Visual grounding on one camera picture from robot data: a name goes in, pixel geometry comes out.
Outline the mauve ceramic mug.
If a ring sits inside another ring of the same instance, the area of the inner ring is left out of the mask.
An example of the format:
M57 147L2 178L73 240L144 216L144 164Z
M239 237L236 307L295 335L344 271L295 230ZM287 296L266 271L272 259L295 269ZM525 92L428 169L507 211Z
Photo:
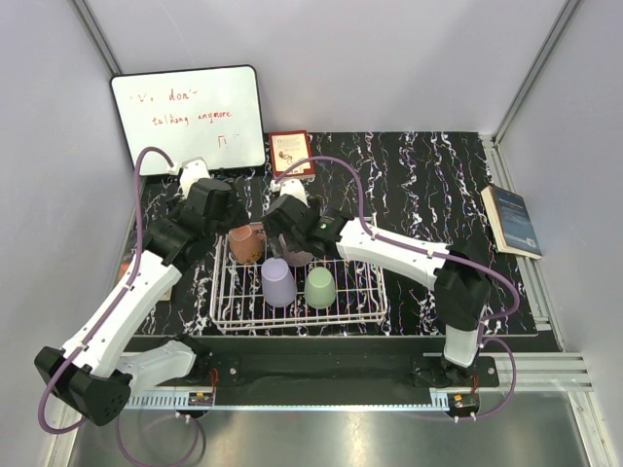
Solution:
M313 254L305 251L294 252L289 250L288 247L283 244L281 246L280 258L282 258L290 267L300 268L308 265L312 261Z

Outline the white wire dish rack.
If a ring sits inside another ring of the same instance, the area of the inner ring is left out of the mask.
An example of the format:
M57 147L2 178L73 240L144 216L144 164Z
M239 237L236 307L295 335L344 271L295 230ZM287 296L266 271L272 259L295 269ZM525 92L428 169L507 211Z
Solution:
M366 334L387 319L389 305L384 271L355 260L314 259L291 270L298 292L285 307L265 302L261 264L271 257L265 251L258 263L239 264L229 239L218 238L214 253L209 315L223 334L256 336L300 336ZM304 298L308 273L328 269L336 284L336 300L327 308L311 307Z

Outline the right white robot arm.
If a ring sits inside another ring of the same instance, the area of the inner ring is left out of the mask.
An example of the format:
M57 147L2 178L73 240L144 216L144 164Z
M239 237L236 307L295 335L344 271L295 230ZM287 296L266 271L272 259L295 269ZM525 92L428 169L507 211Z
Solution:
M445 243L415 240L377 229L361 217L315 199L281 195L262 218L276 256L286 250L368 263L405 276L432 292L445 326L442 374L453 385L475 377L480 318L491 293L486 274Z

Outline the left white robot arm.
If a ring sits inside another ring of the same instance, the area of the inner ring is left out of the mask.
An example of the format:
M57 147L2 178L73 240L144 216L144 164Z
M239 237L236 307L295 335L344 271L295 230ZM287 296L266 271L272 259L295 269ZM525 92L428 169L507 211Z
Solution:
M132 357L123 352L162 295L207 255L216 237L247 222L233 180L201 178L185 188L170 212L150 224L129 271L88 323L61 348L38 352L34 365L46 383L44 394L103 426L136 393L176 378L203 383L209 350L192 338L171 338Z

